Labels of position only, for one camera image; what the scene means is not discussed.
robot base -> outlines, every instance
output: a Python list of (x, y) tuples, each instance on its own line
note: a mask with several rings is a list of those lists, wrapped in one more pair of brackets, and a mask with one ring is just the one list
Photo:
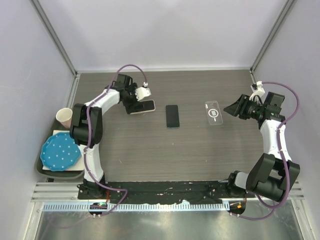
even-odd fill
[[(101, 178), (100, 183), (102, 185), (106, 184), (105, 175)], [(103, 187), (86, 179), (83, 179), (83, 183), (79, 184), (77, 188), (79, 189), (79, 200), (105, 199), (107, 196), (106, 190)]]

paper cup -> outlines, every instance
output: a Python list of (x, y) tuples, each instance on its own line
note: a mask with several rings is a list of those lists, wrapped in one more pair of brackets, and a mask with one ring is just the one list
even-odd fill
[(71, 126), (72, 110), (67, 107), (62, 108), (56, 113), (55, 118), (62, 124), (62, 126), (69, 129)]

floor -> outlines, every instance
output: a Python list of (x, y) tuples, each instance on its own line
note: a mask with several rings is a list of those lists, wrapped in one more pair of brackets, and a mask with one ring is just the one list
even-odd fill
[[(126, 73), (142, 85), (140, 72)], [(251, 94), (248, 70), (147, 72), (156, 110), (127, 115), (122, 103), (103, 116), (101, 165), (108, 181), (196, 181), (249, 172), (263, 153), (255, 120), (223, 112)], [(74, 103), (92, 100), (113, 73), (81, 74)], [(209, 125), (205, 102), (218, 101), (222, 125)], [(180, 128), (166, 127), (166, 105), (178, 105)]]
[[(247, 202), (243, 215), (270, 212)], [(303, 240), (288, 201), (266, 220), (250, 221), (224, 211), (115, 212), (93, 219), (87, 212), (43, 212), (36, 240)]]

white connector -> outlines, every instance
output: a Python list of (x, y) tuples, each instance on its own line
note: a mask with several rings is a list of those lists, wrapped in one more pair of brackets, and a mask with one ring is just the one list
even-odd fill
[(135, 90), (135, 97), (139, 101), (151, 95), (150, 88), (139, 87)]
[(251, 94), (250, 96), (250, 100), (254, 100), (255, 96), (259, 96), (260, 98), (262, 98), (263, 95), (265, 95), (265, 90), (264, 88), (262, 87), (263, 84), (262, 84), (262, 81), (257, 81), (256, 82), (256, 89), (253, 88), (253, 86), (251, 85), (251, 89), (253, 91), (253, 93)]

white wall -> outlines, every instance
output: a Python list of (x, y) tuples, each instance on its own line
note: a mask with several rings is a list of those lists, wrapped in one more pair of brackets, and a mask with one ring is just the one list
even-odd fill
[(80, 71), (250, 67), (285, 0), (40, 0)]
[(72, 74), (28, 0), (0, 1), (0, 233), (21, 239), (40, 147)]
[[(320, 198), (319, 10), (318, 0), (296, 1), (256, 71), (257, 80), (288, 84), (300, 97), (300, 111), (287, 124), (287, 148), (292, 160), (300, 164), (299, 180), (318, 229), (320, 208), (316, 207), (316, 204)], [(286, 95), (283, 112), (287, 117), (294, 111), (295, 99), (289, 92), (281, 87), (266, 87), (266, 90)]]

